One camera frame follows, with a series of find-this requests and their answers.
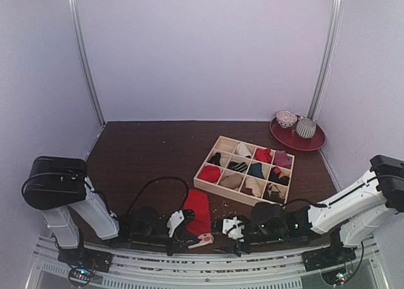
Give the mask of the purple sock with orange cuff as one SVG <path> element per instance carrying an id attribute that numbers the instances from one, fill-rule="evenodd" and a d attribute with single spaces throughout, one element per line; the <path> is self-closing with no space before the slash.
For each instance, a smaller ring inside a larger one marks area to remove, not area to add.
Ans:
<path id="1" fill-rule="evenodd" d="M 283 168 L 291 168 L 293 158 L 288 156 L 285 151 L 276 151 L 273 164 Z"/>

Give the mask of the red sock with striped cuff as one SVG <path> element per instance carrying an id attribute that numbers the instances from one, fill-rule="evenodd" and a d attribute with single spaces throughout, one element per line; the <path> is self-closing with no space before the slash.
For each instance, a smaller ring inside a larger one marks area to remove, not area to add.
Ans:
<path id="1" fill-rule="evenodd" d="M 211 233 L 211 215 L 208 195 L 195 189 L 190 190 L 184 209 L 194 211 L 195 218 L 187 226 L 187 231 L 197 236 L 199 239 L 198 243 L 190 245 L 188 249 L 195 249 L 214 243 L 214 237 Z"/>

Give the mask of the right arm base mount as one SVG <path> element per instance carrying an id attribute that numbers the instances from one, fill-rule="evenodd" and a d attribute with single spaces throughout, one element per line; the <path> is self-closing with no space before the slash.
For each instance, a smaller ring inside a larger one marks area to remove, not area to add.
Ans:
<path id="1" fill-rule="evenodd" d="M 340 234 L 335 232 L 330 235 L 328 247 L 304 252 L 302 262 L 307 272 L 324 269 L 356 259 L 355 250 L 356 247 L 344 247 Z"/>

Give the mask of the wooden compartment organizer box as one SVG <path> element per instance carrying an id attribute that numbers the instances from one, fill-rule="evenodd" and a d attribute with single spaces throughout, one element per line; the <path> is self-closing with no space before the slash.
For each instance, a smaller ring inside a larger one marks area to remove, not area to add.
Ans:
<path id="1" fill-rule="evenodd" d="M 237 146 L 238 143 L 245 143 L 247 145 L 247 147 L 249 148 L 249 150 L 250 150 L 250 152 L 252 154 L 251 158 L 242 157 L 242 156 L 239 156 L 239 155 L 237 155 L 235 153 L 235 149 L 236 149 L 236 146 Z M 258 203 L 260 201 L 267 202 L 267 203 L 274 203 L 274 202 L 267 201 L 267 200 L 263 199 L 264 189 L 266 188 L 267 184 L 271 183 L 271 184 L 277 185 L 280 188 L 280 190 L 283 192 L 284 196 L 285 196 L 285 202 L 283 204 L 279 204 L 279 205 L 286 204 L 287 201 L 288 201 L 288 195 L 289 195 L 289 192 L 290 192 L 292 175 L 293 175 L 293 172 L 294 172 L 295 156 L 292 155 L 292 154 L 287 153 L 288 156 L 291 156 L 293 158 L 292 166 L 291 166 L 291 168 L 283 168 L 283 167 L 279 167 L 279 166 L 274 165 L 273 160 L 272 160 L 271 164 L 257 161 L 255 159 L 255 152 L 256 152 L 256 150 L 258 148 L 265 148 L 265 147 L 255 145 L 255 144 L 251 144 L 251 143 L 247 143 L 247 142 L 244 142 L 244 141 L 239 141 L 239 140 L 232 139 L 232 138 L 228 138 L 228 137 L 225 137 L 225 136 L 219 136 L 219 138 L 215 142 L 213 148 L 210 150 L 209 154 L 207 155 L 207 157 L 203 161 L 202 165 L 200 166 L 199 170 L 197 171 L 196 175 L 194 176 L 194 180 L 193 180 L 194 187 L 198 188 L 198 189 L 201 189 L 203 191 L 206 191 L 206 192 L 210 192 L 212 194 L 216 194 L 218 196 L 221 196 L 221 197 L 224 197 L 224 198 L 227 198 L 227 199 L 231 199 L 233 201 L 237 201 L 237 202 L 240 202 L 240 203 L 243 203 L 243 204 L 253 206 L 253 205 L 255 205 L 256 203 Z M 273 148 L 267 148 L 267 149 L 271 150 L 271 154 L 273 156 L 273 159 L 275 157 L 275 152 L 276 151 L 282 151 L 282 150 L 276 150 L 276 149 L 273 149 Z M 221 163 L 220 166 L 212 165 L 212 164 L 206 162 L 216 152 L 220 152 L 222 154 L 222 157 L 221 157 L 221 160 L 220 160 L 220 163 Z M 236 171 L 233 171 L 233 170 L 229 170 L 227 167 L 228 167 L 228 165 L 229 165 L 229 163 L 231 161 L 234 161 L 234 162 L 246 162 L 248 164 L 248 169 L 244 173 L 239 173 L 239 172 L 236 172 Z M 258 180 L 258 182 L 259 182 L 259 184 L 261 186 L 262 194 L 261 194 L 260 198 L 256 198 L 254 196 L 250 196 L 250 195 L 247 195 L 247 194 L 244 194 L 244 193 L 241 192 L 241 189 L 244 187 L 245 180 L 248 177 L 253 177 L 253 176 L 247 174 L 248 170 L 249 170 L 249 167 L 250 167 L 250 165 L 252 163 L 262 163 L 262 165 L 263 165 L 263 173 L 264 173 L 265 179 L 260 179 L 260 178 L 254 177 L 254 178 L 256 178 Z M 219 180 L 216 183 L 206 182 L 206 181 L 201 180 L 201 179 L 198 178 L 198 175 L 201 172 L 202 168 L 207 166 L 207 165 L 217 166 L 218 168 L 220 168 L 221 176 L 220 176 Z M 289 175 L 290 182 L 289 182 L 288 186 L 284 186 L 284 185 L 281 185 L 281 184 L 270 182 L 268 180 L 269 176 L 270 176 L 271 169 L 273 167 L 279 167 L 286 174 Z M 221 186 L 219 184 L 220 181 L 223 178 L 225 178 L 226 176 L 232 175 L 232 174 L 240 174 L 240 175 L 242 175 L 244 177 L 243 180 L 242 180 L 242 184 L 238 189 L 234 189 L 234 190 L 233 189 L 227 189 L 227 188 L 225 188 L 225 187 L 223 187 L 223 186 Z"/>

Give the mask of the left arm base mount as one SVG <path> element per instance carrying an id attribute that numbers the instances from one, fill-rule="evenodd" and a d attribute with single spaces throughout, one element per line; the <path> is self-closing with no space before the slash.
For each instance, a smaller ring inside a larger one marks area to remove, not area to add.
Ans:
<path id="1" fill-rule="evenodd" d="M 110 252 L 87 249 L 86 247 L 81 249 L 60 249 L 57 259 L 69 267 L 108 273 L 112 263 L 112 254 Z"/>

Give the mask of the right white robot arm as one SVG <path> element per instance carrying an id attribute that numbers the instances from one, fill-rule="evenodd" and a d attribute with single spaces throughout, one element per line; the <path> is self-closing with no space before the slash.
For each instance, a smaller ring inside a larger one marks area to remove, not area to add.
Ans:
<path id="1" fill-rule="evenodd" d="M 291 212 L 284 205 L 258 202 L 248 218 L 213 221 L 214 234 L 234 241 L 221 252 L 241 256 L 252 245 L 307 245 L 328 233 L 330 246 L 323 257 L 328 264 L 338 264 L 385 219 L 403 212 L 403 161 L 376 155 L 370 163 L 361 178 L 324 201 L 305 199 L 305 207 Z"/>

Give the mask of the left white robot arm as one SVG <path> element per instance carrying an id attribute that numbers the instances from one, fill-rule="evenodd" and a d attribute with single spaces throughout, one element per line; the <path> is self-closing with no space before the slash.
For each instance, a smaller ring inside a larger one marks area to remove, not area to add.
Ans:
<path id="1" fill-rule="evenodd" d="M 195 219 L 194 211 L 180 205 L 168 218 L 144 206 L 130 205 L 118 216 L 109 207 L 106 195 L 94 188 L 86 162 L 78 158 L 39 156 L 34 159 L 21 195 L 41 215 L 55 237 L 61 252 L 77 266 L 91 259 L 83 246 L 83 234 L 70 212 L 75 211 L 90 225 L 97 237 L 115 249 L 132 245 L 163 247 L 168 256 L 200 242 L 187 226 Z"/>

